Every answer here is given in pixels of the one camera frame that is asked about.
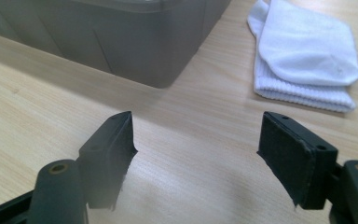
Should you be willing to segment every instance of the white sock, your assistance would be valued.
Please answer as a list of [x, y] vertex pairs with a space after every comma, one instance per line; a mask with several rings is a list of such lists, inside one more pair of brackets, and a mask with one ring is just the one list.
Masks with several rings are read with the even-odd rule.
[[[290, 31], [284, 32], [284, 29], [280, 32], [274, 31], [274, 29], [277, 30], [278, 28], [272, 29], [271, 25], [276, 24], [277, 22], [272, 22], [270, 25], [266, 25], [266, 21], [271, 21], [272, 18], [277, 20], [276, 14], [280, 13], [280, 11], [272, 13], [271, 7], [275, 6], [275, 8], [273, 8], [274, 10], [281, 9], [282, 7], [279, 5], [282, 5], [283, 9], [301, 9], [290, 6], [282, 0], [272, 0], [271, 6], [262, 0], [258, 0], [251, 9], [248, 17], [249, 26], [256, 37], [257, 43], [255, 56], [255, 92], [270, 99], [283, 100], [337, 112], [352, 111], [355, 108], [355, 104], [351, 97], [346, 93], [344, 86], [351, 84], [358, 78], [357, 56], [354, 45], [349, 44], [348, 46], [341, 46], [342, 48], [347, 48], [343, 49], [341, 52], [351, 52], [351, 56], [347, 55], [347, 59], [342, 59], [339, 55], [326, 58], [326, 55], [334, 54], [326, 53], [326, 50], [322, 53], [319, 52], [319, 50], [322, 50], [325, 46], [316, 48], [313, 51], [311, 50], [312, 45], [308, 45], [301, 49], [292, 48], [292, 46], [311, 42], [310, 40], [309, 42], [303, 42], [301, 38], [299, 38], [300, 35], [291, 35]], [[291, 17], [294, 15], [296, 15], [296, 17], [301, 17], [301, 15], [304, 14], [303, 10], [305, 9], [301, 9], [301, 13], [299, 14], [292, 13]], [[321, 16], [320, 14], [313, 12], [311, 12], [311, 15]], [[295, 23], [295, 21], [306, 21], [312, 18], [312, 16], [307, 15], [307, 13], [305, 16], [306, 19], [296, 20], [292, 18], [291, 20]], [[330, 27], [336, 27], [334, 26], [336, 20], [328, 21], [324, 24], [328, 24]], [[274, 33], [279, 33], [279, 37], [274, 38]], [[279, 43], [274, 42], [275, 40], [283, 39], [285, 36], [287, 36], [290, 41], [285, 39]], [[316, 39], [316, 37], [321, 39], [322, 42], [325, 38], [329, 39], [323, 35], [314, 36], [313, 39]], [[347, 37], [344, 39], [347, 43], [353, 43], [352, 38], [351, 41], [348, 41]], [[267, 54], [267, 59], [260, 57], [262, 52]], [[329, 67], [327, 66], [328, 64], [325, 63], [332, 62], [331, 60], [335, 62], [335, 67]], [[335, 69], [336, 71], [341, 70], [341, 72], [331, 74], [330, 72], [335, 71]], [[283, 75], [280, 74], [280, 76], [275, 72], [281, 72], [282, 70], [284, 73]]]

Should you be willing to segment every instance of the gray plastic container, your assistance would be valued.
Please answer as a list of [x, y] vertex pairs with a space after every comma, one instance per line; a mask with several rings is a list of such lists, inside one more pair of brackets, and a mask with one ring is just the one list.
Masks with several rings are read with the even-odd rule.
[[156, 88], [170, 86], [230, 0], [0, 0], [0, 35]]

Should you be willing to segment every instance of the wooden table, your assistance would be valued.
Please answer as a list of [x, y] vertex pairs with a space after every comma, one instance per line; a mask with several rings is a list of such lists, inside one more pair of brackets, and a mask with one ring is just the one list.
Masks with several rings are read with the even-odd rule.
[[[253, 1], [232, 0], [181, 76], [158, 90], [0, 37], [0, 203], [34, 187], [37, 172], [79, 148], [116, 113], [133, 114], [139, 153], [117, 209], [90, 223], [328, 223], [294, 208], [256, 155], [264, 111], [296, 119], [358, 159], [357, 108], [338, 114], [268, 100], [253, 92]], [[347, 22], [358, 49], [358, 1], [295, 1]]]

